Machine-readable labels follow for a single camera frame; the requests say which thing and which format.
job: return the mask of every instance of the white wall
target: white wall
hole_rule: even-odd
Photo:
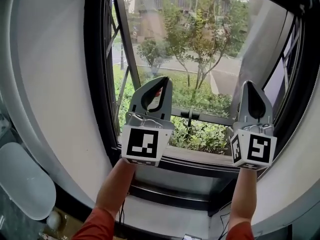
[[[286,226],[320,201],[319,112],[318,80],[293,137],[258,182],[255,232]]]
[[[12,121],[51,178],[93,207],[111,165],[88,86],[85,0],[0,0],[0,5],[4,3],[10,7],[6,17],[0,17],[0,26],[5,26],[0,31],[0,47],[5,51],[0,52],[0,88]],[[206,211],[132,196],[124,211],[125,224],[145,231],[208,238]]]

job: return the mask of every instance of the white toilet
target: white toilet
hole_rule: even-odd
[[[0,148],[0,186],[36,221],[48,217],[56,202],[54,182],[18,143]]]

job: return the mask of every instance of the glass pane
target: glass pane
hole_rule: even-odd
[[[286,47],[283,52],[284,56],[287,55],[291,45],[292,45],[292,36],[289,37],[289,40],[286,44]],[[267,96],[267,98],[271,102],[272,106],[275,105],[276,100],[278,99],[278,95],[279,95],[279,92],[280,92],[280,89],[281,89],[281,86],[283,84],[284,77],[285,77],[285,70],[287,70],[287,69],[284,68],[283,59],[280,58],[280,60],[279,60],[278,64],[276,65],[276,68],[273,71],[269,81],[267,82],[267,84],[265,85],[265,87],[263,89],[265,95]]]
[[[268,0],[125,2],[141,83],[169,76],[173,82],[172,106],[227,118],[243,55],[252,45],[265,45],[255,42],[255,38],[265,26],[266,12],[273,3]],[[268,47],[277,44],[281,27],[275,28],[276,31],[272,27],[266,30],[269,37],[274,37]]]
[[[112,17],[115,23],[115,26],[118,26],[118,19],[116,16],[115,7],[112,5]],[[114,35],[114,29],[111,27],[111,36]],[[114,82],[114,94],[115,94],[115,100],[118,101],[119,94],[121,87],[123,85],[123,79],[127,70],[127,59],[126,54],[124,51],[123,42],[121,39],[120,32],[116,35],[113,43],[111,51],[112,53],[112,70],[113,70],[113,82]],[[126,122],[126,112],[129,109],[130,101],[132,98],[132,95],[134,94],[135,90],[132,84],[131,76],[130,74],[127,77],[122,96],[121,105],[119,108],[118,113],[118,122],[119,122],[119,131],[122,132],[122,128]]]
[[[180,192],[181,196],[188,193],[207,197],[212,192],[220,192],[229,182],[225,179],[185,174],[151,166],[138,166],[135,179],[144,184]]]

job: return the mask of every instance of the orange sleeve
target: orange sleeve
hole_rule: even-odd
[[[115,220],[107,211],[94,208],[72,240],[112,240]]]
[[[241,222],[235,225],[226,235],[225,240],[254,240],[251,224],[249,222]]]

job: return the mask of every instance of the tree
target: tree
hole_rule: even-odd
[[[240,30],[246,30],[248,6],[244,0],[231,0],[226,15],[221,15],[221,0],[190,1],[190,12],[183,11],[172,0],[162,0],[165,41],[168,49],[185,69],[190,87],[190,74],[186,62],[198,64],[194,90],[199,89],[208,74],[227,52],[238,51],[244,42]]]
[[[172,57],[168,44],[154,39],[147,39],[139,44],[137,53],[148,63],[154,76],[158,74],[160,66]]]
[[[242,48],[248,29],[248,0],[231,0],[230,9],[225,18],[225,24],[230,28],[230,45],[227,47],[227,54],[237,56]]]

